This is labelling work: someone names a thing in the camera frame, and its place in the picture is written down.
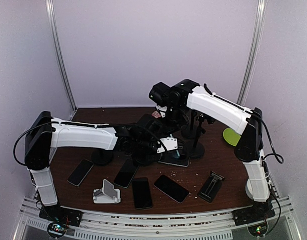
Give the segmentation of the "blue smartphone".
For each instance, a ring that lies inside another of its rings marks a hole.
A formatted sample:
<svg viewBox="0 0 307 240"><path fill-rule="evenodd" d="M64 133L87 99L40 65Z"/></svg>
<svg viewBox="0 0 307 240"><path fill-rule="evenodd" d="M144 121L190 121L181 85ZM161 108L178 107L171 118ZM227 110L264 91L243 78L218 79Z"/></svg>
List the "blue smartphone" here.
<svg viewBox="0 0 307 240"><path fill-rule="evenodd" d="M147 177L136 178L132 181L134 206L137 210L153 207L153 200L149 180Z"/></svg>

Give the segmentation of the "teal smartphone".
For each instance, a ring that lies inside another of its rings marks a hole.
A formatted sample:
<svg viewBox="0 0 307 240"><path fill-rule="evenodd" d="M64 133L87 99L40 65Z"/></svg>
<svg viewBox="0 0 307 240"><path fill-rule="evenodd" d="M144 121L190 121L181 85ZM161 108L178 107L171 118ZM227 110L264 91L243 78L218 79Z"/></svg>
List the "teal smartphone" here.
<svg viewBox="0 0 307 240"><path fill-rule="evenodd" d="M178 161L184 161L188 156L186 143L178 137L173 135L171 135L171 137L177 139L177 150L171 152L172 158Z"/></svg>

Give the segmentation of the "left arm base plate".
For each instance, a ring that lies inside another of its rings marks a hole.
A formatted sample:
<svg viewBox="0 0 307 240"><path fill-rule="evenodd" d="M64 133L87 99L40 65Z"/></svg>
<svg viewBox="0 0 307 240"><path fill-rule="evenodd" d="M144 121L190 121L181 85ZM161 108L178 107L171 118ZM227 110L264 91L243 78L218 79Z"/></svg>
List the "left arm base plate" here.
<svg viewBox="0 0 307 240"><path fill-rule="evenodd" d="M83 212L68 208L47 208L39 213L41 219L61 223L72 227L79 227L82 221Z"/></svg>

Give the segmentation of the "black stand with pink phone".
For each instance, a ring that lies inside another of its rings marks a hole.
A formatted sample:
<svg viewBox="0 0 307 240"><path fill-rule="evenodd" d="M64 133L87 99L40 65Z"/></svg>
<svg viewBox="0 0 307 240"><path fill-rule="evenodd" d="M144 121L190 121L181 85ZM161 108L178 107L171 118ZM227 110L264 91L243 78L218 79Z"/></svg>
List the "black stand with pink phone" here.
<svg viewBox="0 0 307 240"><path fill-rule="evenodd" d="M191 119L189 124L181 130L181 135L185 139L193 140L196 137L198 126L195 124L198 112L196 110L191 111Z"/></svg>

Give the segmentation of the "black gooseneck stand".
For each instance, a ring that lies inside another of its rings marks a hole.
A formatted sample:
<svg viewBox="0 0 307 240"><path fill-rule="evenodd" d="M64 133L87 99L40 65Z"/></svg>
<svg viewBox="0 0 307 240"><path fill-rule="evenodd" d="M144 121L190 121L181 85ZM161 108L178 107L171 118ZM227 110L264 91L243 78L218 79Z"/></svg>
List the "black gooseneck stand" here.
<svg viewBox="0 0 307 240"><path fill-rule="evenodd" d="M103 150L103 149L96 149L91 154L91 161L96 166L106 166L110 164L113 161L114 158L114 152L109 150Z"/></svg>
<svg viewBox="0 0 307 240"><path fill-rule="evenodd" d="M199 142L199 139L202 135L206 133L206 130L203 128L203 123L207 121L209 125L212 125L216 120L204 113L201 113L198 117L199 125L196 130L196 135L194 140L191 140L185 144L187 153L191 159L202 158L205 154L205 147Z"/></svg>

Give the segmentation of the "pink smartphone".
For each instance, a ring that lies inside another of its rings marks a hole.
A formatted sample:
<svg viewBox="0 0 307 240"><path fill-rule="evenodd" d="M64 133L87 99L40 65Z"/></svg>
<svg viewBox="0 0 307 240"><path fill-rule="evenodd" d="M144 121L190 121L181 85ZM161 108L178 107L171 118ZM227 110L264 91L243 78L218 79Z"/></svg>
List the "pink smartphone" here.
<svg viewBox="0 0 307 240"><path fill-rule="evenodd" d="M179 204L182 204L190 194L186 188L182 187L166 175L161 175L155 181L154 186Z"/></svg>

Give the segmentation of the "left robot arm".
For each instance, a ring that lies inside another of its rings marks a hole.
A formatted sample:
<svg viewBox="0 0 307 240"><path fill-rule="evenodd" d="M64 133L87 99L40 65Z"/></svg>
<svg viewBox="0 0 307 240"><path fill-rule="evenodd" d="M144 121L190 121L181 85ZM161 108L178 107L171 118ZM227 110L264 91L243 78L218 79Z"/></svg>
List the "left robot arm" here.
<svg viewBox="0 0 307 240"><path fill-rule="evenodd" d="M163 141L150 129L139 123L91 124L66 121L43 111L32 127L22 135L25 138L24 163L32 175L46 214L54 222L61 222L65 210L59 206L54 185L50 151L58 148L90 148L104 151L128 151L133 146L157 154L167 150Z"/></svg>

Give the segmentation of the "grey smartphone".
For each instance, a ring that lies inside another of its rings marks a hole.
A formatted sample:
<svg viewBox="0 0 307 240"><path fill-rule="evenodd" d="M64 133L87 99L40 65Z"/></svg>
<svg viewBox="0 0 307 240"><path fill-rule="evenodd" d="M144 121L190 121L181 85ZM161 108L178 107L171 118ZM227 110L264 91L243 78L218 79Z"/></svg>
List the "grey smartphone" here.
<svg viewBox="0 0 307 240"><path fill-rule="evenodd" d="M117 174L114 180L114 184L124 189L127 189L131 184L138 169L139 164L136 161L132 159L126 160L126 162L121 167L119 173Z"/></svg>

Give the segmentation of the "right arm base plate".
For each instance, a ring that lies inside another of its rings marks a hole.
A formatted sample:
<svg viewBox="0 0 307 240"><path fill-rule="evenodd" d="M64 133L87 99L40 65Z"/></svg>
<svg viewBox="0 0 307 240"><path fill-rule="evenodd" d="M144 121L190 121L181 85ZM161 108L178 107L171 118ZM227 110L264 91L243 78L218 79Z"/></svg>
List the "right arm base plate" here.
<svg viewBox="0 0 307 240"><path fill-rule="evenodd" d="M260 207L248 207L243 209L234 210L232 212L235 225L249 225L260 221L265 221L268 218L273 218L276 213L273 209L265 210Z"/></svg>

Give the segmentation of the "black stand with teal phone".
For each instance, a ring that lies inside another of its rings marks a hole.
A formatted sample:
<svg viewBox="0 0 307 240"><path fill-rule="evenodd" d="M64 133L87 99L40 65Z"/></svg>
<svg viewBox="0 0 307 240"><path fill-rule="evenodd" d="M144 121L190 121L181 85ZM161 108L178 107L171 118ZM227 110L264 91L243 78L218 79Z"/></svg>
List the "black stand with teal phone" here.
<svg viewBox="0 0 307 240"><path fill-rule="evenodd" d="M134 152L133 142L130 140L121 140L119 142L119 152L124 153L126 156L131 156Z"/></svg>

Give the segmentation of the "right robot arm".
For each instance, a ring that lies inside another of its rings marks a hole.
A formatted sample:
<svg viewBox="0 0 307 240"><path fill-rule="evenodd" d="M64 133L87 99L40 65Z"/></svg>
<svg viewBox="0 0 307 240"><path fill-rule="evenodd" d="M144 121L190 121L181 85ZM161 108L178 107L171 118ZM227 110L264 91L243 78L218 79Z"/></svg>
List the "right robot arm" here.
<svg viewBox="0 0 307 240"><path fill-rule="evenodd" d="M250 209L249 215L253 220L260 221L269 213L266 202L271 197L271 181L266 160L275 157L283 164L284 158L277 154L272 140L269 141L272 152L265 154L263 132L269 129L259 108L250 109L236 104L212 92L206 84L200 85L190 79L172 87L163 82L157 83L152 87L149 98L156 103L157 112L167 123L179 124L180 112L192 110L224 124L238 135L240 138L234 154L248 174L246 193L251 200L257 202Z"/></svg>

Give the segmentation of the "black folding phone stand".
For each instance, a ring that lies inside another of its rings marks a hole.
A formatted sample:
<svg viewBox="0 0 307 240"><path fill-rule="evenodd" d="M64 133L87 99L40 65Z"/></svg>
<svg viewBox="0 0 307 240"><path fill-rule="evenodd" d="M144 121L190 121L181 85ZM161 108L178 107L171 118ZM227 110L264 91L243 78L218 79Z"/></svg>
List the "black folding phone stand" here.
<svg viewBox="0 0 307 240"><path fill-rule="evenodd" d="M222 175L211 171L209 178L198 192L198 197L207 201L208 203L212 203L220 191L225 179L226 178Z"/></svg>

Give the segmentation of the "silver smartphone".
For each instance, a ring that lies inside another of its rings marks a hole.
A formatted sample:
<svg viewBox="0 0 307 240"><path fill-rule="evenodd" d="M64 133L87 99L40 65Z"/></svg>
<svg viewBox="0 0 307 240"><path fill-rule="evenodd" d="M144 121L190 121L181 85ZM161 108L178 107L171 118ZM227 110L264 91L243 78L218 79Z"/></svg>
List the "silver smartphone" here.
<svg viewBox="0 0 307 240"><path fill-rule="evenodd" d="M75 187L79 187L93 167L93 162L83 159L71 173L71 175L67 179L67 182Z"/></svg>

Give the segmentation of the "dark smartphone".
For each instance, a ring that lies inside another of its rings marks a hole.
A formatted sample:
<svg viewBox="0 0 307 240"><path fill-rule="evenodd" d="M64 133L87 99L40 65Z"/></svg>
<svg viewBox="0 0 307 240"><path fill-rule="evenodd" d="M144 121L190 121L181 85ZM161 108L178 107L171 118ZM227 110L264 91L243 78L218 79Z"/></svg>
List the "dark smartphone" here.
<svg viewBox="0 0 307 240"><path fill-rule="evenodd" d="M162 158L160 161L158 161L160 164L170 165L170 166L176 166L176 167L183 167L187 168L190 164L190 158L187 157L172 157L169 155L165 155L164 158Z"/></svg>

